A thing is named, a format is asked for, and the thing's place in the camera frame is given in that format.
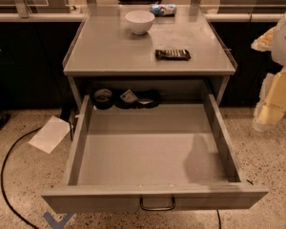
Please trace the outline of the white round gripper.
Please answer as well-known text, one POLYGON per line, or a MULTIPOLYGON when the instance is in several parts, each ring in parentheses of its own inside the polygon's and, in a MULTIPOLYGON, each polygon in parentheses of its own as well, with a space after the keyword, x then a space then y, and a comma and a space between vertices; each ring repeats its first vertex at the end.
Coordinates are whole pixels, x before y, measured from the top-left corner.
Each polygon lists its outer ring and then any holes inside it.
POLYGON ((271 130, 286 114, 286 12, 251 45, 259 52, 272 51, 273 60, 284 68, 277 74, 267 73, 255 106, 253 128, 259 132, 271 130))

